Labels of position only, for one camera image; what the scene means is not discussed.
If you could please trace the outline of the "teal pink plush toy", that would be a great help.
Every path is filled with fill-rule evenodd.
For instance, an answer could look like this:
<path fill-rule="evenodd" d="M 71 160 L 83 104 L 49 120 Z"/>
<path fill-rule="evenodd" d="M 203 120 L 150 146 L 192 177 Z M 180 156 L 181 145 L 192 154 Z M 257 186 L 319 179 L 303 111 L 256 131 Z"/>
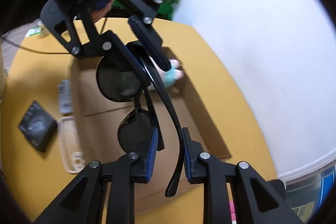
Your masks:
<path fill-rule="evenodd" d="M 172 87 L 177 80 L 181 80 L 184 76 L 184 73 L 181 68 L 181 63 L 179 60 L 170 59 L 171 69 L 167 72 L 164 72 L 159 66 L 155 63 L 152 57 L 150 57 L 155 69 L 157 70 L 165 88 Z"/>

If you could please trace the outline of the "grey phone stand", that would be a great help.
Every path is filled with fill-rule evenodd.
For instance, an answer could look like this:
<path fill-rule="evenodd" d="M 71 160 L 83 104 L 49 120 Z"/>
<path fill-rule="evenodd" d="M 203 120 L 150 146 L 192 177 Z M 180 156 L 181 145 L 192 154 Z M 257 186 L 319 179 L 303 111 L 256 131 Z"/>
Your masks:
<path fill-rule="evenodd" d="M 62 80 L 58 85 L 58 105 L 59 111 L 63 115 L 72 113 L 71 81 Z"/>

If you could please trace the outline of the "black sunglasses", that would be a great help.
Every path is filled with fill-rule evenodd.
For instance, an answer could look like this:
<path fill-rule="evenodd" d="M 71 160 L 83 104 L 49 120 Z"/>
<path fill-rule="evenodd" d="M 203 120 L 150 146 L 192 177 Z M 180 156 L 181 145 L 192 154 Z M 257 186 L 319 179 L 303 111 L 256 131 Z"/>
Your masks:
<path fill-rule="evenodd" d="M 172 197 L 177 192 L 185 156 L 182 128 L 171 99 L 144 47 L 138 42 L 128 43 L 127 47 L 142 62 L 177 130 L 179 156 L 177 166 L 165 191 L 166 197 Z M 147 184 L 151 180 L 156 153 L 164 149 L 158 118 L 145 84 L 139 85 L 134 95 L 134 110 L 119 125 L 117 136 L 126 154 L 117 161 L 105 164 L 103 173 L 111 174 L 112 184 L 130 195 L 131 190 L 127 190 L 127 187 L 132 188 L 135 183 Z"/>

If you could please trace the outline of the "clear drink bottle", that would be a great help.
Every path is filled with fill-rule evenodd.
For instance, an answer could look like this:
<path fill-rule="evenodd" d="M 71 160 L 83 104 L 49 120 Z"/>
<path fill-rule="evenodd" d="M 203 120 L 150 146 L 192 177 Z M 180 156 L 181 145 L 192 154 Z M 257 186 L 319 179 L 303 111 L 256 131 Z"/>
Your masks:
<path fill-rule="evenodd" d="M 37 27 L 40 30 L 41 36 L 47 36 L 50 34 L 48 28 L 45 26 L 45 24 L 40 19 L 37 21 Z"/>

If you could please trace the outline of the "black charger box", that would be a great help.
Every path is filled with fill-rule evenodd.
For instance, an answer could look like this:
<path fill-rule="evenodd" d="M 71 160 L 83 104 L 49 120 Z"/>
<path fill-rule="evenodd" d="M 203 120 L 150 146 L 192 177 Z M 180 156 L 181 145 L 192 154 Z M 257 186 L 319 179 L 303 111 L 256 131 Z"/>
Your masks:
<path fill-rule="evenodd" d="M 37 151 L 44 153 L 58 127 L 57 121 L 37 102 L 33 101 L 18 129 Z"/>

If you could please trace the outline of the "beige phone case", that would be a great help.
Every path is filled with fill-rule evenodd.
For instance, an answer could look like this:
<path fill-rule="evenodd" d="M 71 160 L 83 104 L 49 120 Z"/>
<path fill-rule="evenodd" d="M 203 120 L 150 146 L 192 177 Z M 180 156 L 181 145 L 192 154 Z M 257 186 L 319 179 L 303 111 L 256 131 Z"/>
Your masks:
<path fill-rule="evenodd" d="M 59 120 L 58 136 L 64 169 L 71 174 L 81 172 L 86 162 L 73 116 L 66 116 Z"/>

